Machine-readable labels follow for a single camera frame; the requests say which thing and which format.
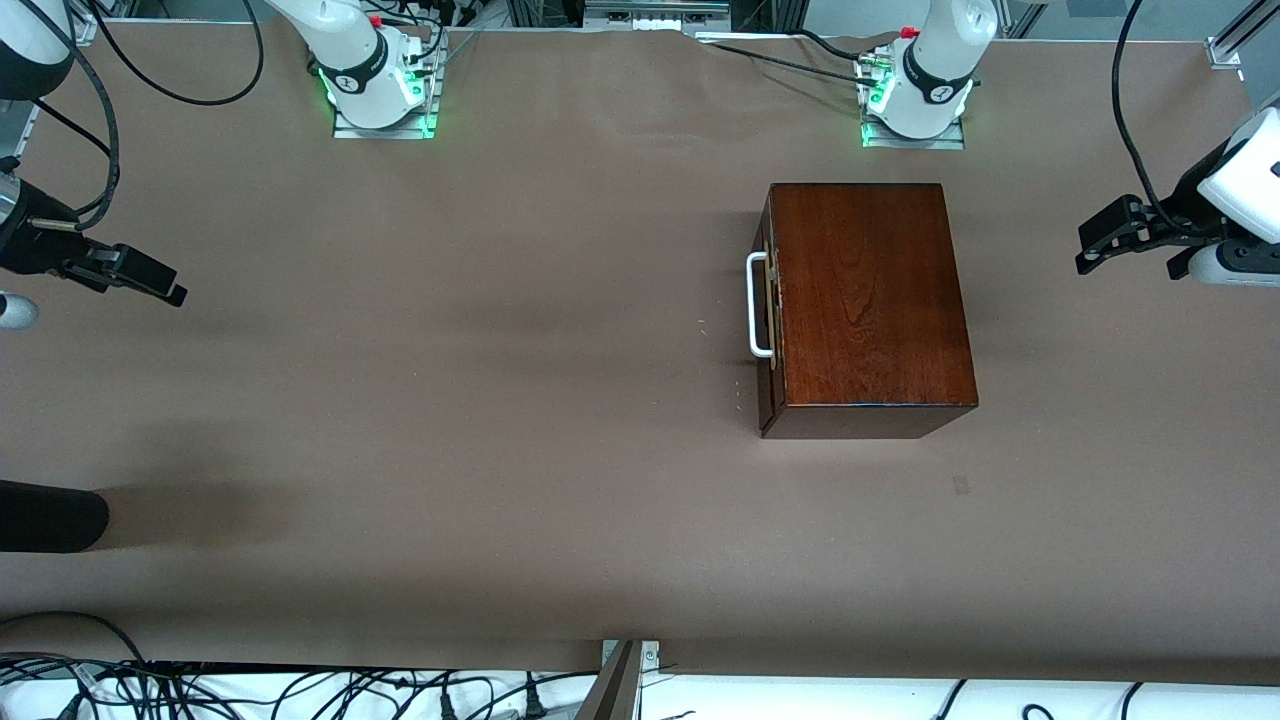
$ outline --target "brown wooden box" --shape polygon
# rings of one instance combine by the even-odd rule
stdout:
[[[760,434],[918,438],[978,406],[938,184],[774,184],[755,238]]]

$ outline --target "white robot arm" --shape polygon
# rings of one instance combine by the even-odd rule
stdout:
[[[867,110],[902,137],[937,137],[964,113],[996,27],[991,0],[933,0],[924,27],[890,45],[891,77]]]
[[[61,0],[35,0],[68,36]],[[0,100],[35,100],[52,92],[72,69],[67,46],[17,0],[0,1]]]
[[[358,0],[266,1],[307,42],[330,99],[352,124],[383,128],[425,101],[422,41],[375,27]]]

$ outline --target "box handle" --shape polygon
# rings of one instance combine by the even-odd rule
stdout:
[[[751,277],[751,264],[765,260],[769,256],[768,252],[763,250],[756,250],[755,252],[746,256],[746,328],[748,328],[748,341],[751,345],[751,355],[756,357],[768,360],[773,357],[773,350],[768,347],[760,347],[760,343],[755,340],[755,278]]]

